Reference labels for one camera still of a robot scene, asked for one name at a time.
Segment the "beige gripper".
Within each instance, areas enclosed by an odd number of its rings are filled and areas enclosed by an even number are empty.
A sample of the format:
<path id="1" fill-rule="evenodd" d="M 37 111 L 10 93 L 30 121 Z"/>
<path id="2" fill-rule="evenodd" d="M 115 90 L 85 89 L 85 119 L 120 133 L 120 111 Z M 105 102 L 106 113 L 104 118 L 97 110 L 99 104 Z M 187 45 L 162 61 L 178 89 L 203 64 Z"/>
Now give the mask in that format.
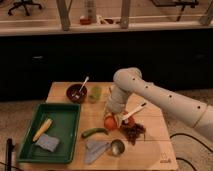
<path id="1" fill-rule="evenodd" d="M 113 112 L 110 109 L 106 108 L 105 113 L 103 116 L 103 120 L 105 120 L 109 115 L 114 116 L 116 118 L 117 127 L 120 128 L 123 121 L 123 115 L 126 115 L 128 112 L 126 110 L 123 110 L 122 112 Z"/>

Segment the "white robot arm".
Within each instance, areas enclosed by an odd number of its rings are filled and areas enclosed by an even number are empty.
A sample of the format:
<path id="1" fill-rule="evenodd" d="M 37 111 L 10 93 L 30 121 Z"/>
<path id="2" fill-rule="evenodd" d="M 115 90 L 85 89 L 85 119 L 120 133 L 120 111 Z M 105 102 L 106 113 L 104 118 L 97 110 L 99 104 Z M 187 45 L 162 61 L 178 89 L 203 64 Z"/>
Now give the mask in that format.
<path id="1" fill-rule="evenodd" d="M 135 67 L 117 70 L 113 81 L 113 89 L 106 101 L 109 112 L 121 113 L 129 97 L 135 93 L 213 142 L 213 106 L 146 82 Z"/>

